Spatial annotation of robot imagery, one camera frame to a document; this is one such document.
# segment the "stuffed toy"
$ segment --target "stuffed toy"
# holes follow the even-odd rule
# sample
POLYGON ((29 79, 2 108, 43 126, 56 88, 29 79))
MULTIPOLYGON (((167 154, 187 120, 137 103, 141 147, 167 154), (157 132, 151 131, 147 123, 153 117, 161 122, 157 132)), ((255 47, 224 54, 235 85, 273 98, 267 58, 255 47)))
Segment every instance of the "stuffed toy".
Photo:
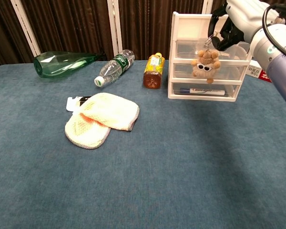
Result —
POLYGON ((214 76, 220 68, 218 52, 211 50, 200 50, 198 59, 191 62, 193 66, 193 76, 206 79, 207 83, 213 83, 214 76))

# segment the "plastic water bottle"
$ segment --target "plastic water bottle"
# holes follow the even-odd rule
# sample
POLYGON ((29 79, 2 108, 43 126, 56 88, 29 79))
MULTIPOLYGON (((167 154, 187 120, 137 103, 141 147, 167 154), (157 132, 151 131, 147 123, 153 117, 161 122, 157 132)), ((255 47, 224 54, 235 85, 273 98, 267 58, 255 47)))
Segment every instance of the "plastic water bottle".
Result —
POLYGON ((133 64, 133 61, 133 51, 128 49, 121 51, 102 67, 100 75, 94 79, 95 85, 103 87, 116 81, 133 64))

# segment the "water bottle label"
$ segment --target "water bottle label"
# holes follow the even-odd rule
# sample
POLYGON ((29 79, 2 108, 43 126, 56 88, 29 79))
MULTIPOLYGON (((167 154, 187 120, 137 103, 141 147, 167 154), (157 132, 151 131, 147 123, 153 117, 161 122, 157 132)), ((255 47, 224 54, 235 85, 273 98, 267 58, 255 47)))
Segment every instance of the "water bottle label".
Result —
POLYGON ((122 67, 122 73, 127 69, 129 63, 128 59, 123 54, 117 54, 113 60, 117 61, 119 65, 122 67))

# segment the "black object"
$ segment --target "black object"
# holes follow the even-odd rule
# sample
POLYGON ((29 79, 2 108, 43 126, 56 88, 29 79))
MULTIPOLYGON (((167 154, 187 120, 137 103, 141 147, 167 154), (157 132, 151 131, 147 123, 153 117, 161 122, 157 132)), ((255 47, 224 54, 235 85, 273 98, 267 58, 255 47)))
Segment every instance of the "black object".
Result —
MULTIPOLYGON (((208 37, 211 37, 214 34, 216 23, 218 18, 227 14, 226 7, 228 3, 225 2, 220 8, 216 9, 211 17, 209 28, 208 28, 208 37)), ((227 48, 231 47, 234 44, 239 42, 244 42, 244 33, 240 31, 228 17, 224 23, 222 29, 220 30, 220 35, 223 37, 223 40, 220 41, 218 37, 212 37, 212 44, 218 51, 224 51, 227 48)))
POLYGON ((80 106, 83 105, 84 102, 86 102, 91 96, 84 96, 80 99, 80 106))

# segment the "yellow towel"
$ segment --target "yellow towel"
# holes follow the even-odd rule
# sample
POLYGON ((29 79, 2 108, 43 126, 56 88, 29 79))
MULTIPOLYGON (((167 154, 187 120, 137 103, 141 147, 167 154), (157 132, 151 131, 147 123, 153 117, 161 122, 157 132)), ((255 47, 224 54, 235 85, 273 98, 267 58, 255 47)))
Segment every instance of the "yellow towel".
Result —
POLYGON ((98 93, 73 112, 65 133, 73 144, 96 149, 104 143, 111 128, 131 131, 139 111, 139 106, 130 100, 98 93))

